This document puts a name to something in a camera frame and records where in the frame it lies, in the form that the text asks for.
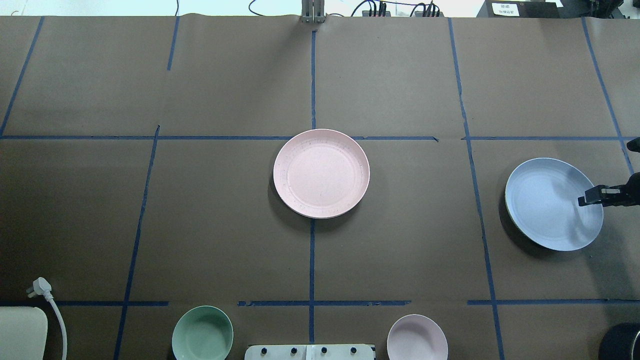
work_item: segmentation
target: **white floor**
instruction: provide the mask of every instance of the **white floor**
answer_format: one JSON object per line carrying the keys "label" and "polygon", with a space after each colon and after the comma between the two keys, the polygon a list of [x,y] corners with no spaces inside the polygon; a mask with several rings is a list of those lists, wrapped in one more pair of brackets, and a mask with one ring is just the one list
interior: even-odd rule
{"label": "white floor", "polygon": [[[632,19],[640,17],[640,9],[625,0],[620,10]],[[180,0],[179,15],[252,15],[249,0]],[[327,13],[351,15],[360,0],[325,0]],[[483,0],[437,0],[435,3],[448,17],[475,17]],[[263,15],[286,15],[301,12],[300,0],[257,0],[252,9]],[[392,16],[408,16],[412,6],[388,4]],[[365,4],[361,9],[368,9]],[[2,0],[0,15],[59,16],[173,16],[175,0]]]}

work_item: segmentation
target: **black pot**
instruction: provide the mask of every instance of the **black pot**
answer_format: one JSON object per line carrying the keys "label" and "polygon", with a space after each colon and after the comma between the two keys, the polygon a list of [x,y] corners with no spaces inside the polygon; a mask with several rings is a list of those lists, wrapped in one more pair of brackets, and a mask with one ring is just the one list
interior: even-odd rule
{"label": "black pot", "polygon": [[640,323],[621,323],[605,334],[600,343],[600,360],[640,360]]}

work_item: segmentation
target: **white cable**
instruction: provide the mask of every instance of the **white cable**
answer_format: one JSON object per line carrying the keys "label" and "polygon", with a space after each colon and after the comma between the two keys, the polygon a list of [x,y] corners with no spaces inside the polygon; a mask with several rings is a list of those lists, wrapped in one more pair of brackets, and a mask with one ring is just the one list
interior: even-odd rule
{"label": "white cable", "polygon": [[58,309],[58,305],[53,301],[51,284],[43,277],[39,277],[33,282],[33,286],[27,289],[27,294],[28,297],[42,295],[44,299],[50,303],[51,307],[53,307],[53,312],[56,313],[56,318],[58,318],[58,322],[60,323],[60,331],[62,332],[62,360],[67,360],[67,327],[65,326],[65,321],[62,320],[62,314]]}
{"label": "white cable", "polygon": [[53,307],[53,312],[56,313],[56,317],[60,323],[60,331],[62,332],[62,360],[67,360],[67,327],[65,327],[65,321],[62,320],[62,314],[60,314],[56,302],[53,301],[53,297],[47,301],[51,304],[51,307]]}

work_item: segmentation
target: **green bowl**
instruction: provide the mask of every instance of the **green bowl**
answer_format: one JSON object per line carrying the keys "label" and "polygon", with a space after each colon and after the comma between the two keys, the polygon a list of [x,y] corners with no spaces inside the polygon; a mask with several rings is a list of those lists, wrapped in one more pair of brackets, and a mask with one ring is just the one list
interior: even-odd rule
{"label": "green bowl", "polygon": [[233,342],[231,320],[213,306],[198,306],[187,311],[175,325],[171,338],[177,360],[224,360]]}

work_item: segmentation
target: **white metal bracket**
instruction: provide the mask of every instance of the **white metal bracket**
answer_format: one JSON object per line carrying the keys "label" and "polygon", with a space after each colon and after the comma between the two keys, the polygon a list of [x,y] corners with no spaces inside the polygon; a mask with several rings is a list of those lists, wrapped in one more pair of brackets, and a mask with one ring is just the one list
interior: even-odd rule
{"label": "white metal bracket", "polygon": [[321,24],[325,19],[324,0],[302,0],[302,22]]}
{"label": "white metal bracket", "polygon": [[244,360],[376,360],[376,348],[366,344],[253,345]]}

